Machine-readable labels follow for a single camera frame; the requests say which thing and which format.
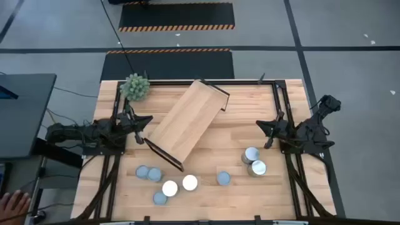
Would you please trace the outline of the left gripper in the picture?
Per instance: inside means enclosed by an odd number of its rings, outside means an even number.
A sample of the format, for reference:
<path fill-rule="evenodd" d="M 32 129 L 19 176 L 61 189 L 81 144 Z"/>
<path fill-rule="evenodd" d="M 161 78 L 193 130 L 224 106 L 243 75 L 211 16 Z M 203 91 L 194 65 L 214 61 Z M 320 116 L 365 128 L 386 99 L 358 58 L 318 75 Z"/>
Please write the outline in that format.
<path fill-rule="evenodd" d="M 117 124 L 117 132 L 130 134 L 134 133 L 137 144 L 144 144 L 144 139 L 140 135 L 140 131 L 153 120 L 153 116 L 137 116 L 133 112 L 121 112 L 117 115 L 119 120 Z"/>

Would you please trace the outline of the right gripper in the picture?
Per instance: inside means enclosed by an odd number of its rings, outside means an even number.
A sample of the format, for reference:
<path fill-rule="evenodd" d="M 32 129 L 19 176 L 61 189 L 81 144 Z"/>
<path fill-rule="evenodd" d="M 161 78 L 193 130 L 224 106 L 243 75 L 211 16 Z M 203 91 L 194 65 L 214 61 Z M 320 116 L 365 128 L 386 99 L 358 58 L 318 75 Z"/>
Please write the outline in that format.
<path fill-rule="evenodd" d="M 291 121 L 287 121 L 283 118 L 278 118 L 273 121 L 256 121 L 256 125 L 263 131 L 268 137 L 267 142 L 264 145 L 264 149 L 269 149 L 273 145 L 274 138 L 278 139 L 291 139 L 294 133 L 294 124 Z"/>

